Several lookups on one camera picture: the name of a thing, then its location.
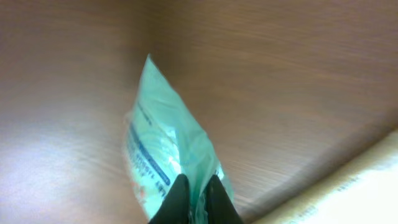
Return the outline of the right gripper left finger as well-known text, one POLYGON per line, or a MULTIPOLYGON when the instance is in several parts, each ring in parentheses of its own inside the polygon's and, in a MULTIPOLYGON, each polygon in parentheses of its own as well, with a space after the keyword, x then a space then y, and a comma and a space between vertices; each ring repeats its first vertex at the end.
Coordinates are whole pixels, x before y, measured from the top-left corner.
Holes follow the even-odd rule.
POLYGON ((188 224, 189 211, 189 181, 185 174, 179 174, 159 210, 148 224, 188 224))

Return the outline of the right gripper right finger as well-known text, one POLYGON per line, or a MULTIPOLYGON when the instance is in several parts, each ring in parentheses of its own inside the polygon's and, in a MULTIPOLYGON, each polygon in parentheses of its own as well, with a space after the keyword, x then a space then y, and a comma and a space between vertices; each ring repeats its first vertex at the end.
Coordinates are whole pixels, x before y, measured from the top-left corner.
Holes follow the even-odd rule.
POLYGON ((212 175, 205 193, 209 224, 243 224, 217 175, 212 175))

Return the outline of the light blue wipes packet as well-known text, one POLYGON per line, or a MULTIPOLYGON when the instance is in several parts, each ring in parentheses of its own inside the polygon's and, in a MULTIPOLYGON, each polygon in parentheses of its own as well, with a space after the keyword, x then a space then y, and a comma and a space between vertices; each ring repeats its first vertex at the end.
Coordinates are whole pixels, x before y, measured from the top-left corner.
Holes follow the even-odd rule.
POLYGON ((220 178, 229 199, 231 182, 206 131, 151 57, 147 57, 124 143, 134 193, 147 218, 159 211, 180 174, 189 182, 188 219, 207 223, 205 187, 220 178))

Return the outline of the yellow white snack bag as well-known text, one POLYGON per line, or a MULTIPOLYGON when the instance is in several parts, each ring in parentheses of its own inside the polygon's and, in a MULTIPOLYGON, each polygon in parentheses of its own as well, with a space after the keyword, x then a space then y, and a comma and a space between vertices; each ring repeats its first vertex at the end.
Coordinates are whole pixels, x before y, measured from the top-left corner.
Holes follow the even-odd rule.
POLYGON ((258 222, 397 224, 397 132, 258 222))

